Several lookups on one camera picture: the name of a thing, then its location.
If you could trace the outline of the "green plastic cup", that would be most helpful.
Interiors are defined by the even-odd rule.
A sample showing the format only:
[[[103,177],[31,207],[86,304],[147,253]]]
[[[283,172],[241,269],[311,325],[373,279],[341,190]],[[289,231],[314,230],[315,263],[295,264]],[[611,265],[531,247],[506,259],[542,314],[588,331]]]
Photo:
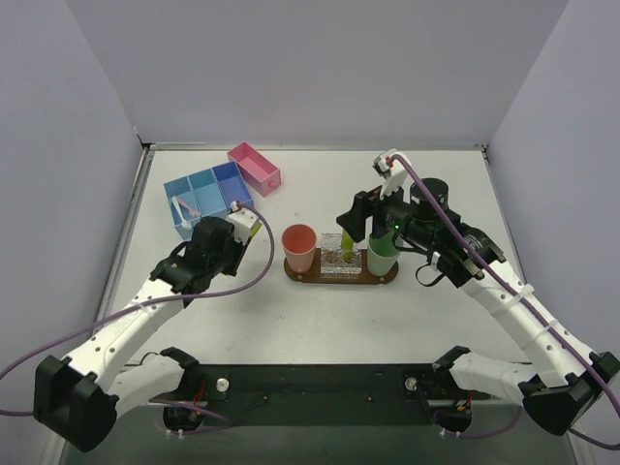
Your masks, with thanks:
[[[377,277],[387,275],[400,255],[400,251],[392,242],[392,235],[387,233],[382,237],[370,234],[367,239],[367,269]]]

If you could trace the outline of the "yellow green toothpaste tube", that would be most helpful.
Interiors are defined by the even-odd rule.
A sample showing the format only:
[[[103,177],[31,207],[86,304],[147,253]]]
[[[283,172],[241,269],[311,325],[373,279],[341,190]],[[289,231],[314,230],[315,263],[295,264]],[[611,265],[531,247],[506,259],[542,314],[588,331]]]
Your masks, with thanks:
[[[257,223],[257,224],[256,224],[256,225],[252,228],[250,236],[251,236],[251,237],[254,237],[254,236],[255,236],[255,235],[259,232],[259,230],[262,228],[262,226],[263,226],[263,224],[262,224],[261,222]]]
[[[346,263],[352,261],[355,257],[354,241],[346,231],[342,231],[340,250],[342,260]]]

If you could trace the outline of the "pink white toothbrush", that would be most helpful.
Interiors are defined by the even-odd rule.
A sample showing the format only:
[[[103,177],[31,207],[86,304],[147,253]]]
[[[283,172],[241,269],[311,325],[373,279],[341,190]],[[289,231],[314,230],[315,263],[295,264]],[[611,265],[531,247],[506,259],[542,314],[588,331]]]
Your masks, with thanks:
[[[191,219],[199,218],[200,213],[178,196],[173,196],[170,201],[179,216],[182,228],[187,231],[191,230]]]

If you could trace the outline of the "clear textured plastic box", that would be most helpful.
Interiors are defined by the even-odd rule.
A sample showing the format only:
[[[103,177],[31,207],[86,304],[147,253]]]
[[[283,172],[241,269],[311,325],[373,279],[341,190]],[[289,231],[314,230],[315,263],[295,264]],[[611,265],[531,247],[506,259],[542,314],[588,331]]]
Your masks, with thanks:
[[[354,245],[355,257],[349,263],[342,260],[340,242],[342,232],[324,232],[320,241],[320,272],[322,278],[354,280],[361,272],[361,252]]]

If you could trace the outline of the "pink plastic cup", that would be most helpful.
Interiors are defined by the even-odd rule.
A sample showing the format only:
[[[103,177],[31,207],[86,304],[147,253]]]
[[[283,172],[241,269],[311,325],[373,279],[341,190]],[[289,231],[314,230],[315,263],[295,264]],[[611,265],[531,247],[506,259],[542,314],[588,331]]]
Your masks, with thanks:
[[[318,238],[315,231],[303,224],[287,227],[281,236],[289,267],[299,274],[308,271],[314,260]]]

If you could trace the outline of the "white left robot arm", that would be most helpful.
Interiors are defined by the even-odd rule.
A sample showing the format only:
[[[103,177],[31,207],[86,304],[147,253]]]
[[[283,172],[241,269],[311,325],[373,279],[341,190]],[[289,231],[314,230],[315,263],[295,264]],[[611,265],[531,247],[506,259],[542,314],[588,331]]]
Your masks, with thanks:
[[[159,261],[134,299],[63,358],[35,371],[33,417],[81,451],[96,448],[118,418],[161,392],[187,398],[199,375],[158,356],[135,373],[125,365],[169,319],[204,293],[219,274],[234,276],[261,222],[247,208],[207,216],[191,237]]]

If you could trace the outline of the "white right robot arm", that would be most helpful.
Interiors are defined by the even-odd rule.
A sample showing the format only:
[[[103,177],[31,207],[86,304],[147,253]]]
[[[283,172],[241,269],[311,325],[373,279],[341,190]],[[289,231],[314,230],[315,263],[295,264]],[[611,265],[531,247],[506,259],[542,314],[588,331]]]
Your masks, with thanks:
[[[355,194],[337,224],[352,238],[405,243],[496,320],[526,355],[524,363],[480,356],[456,346],[438,358],[434,376],[453,391],[488,394],[522,408],[546,432],[562,436],[609,389],[619,360],[571,335],[516,275],[504,252],[449,207],[449,186],[425,178],[409,190]]]

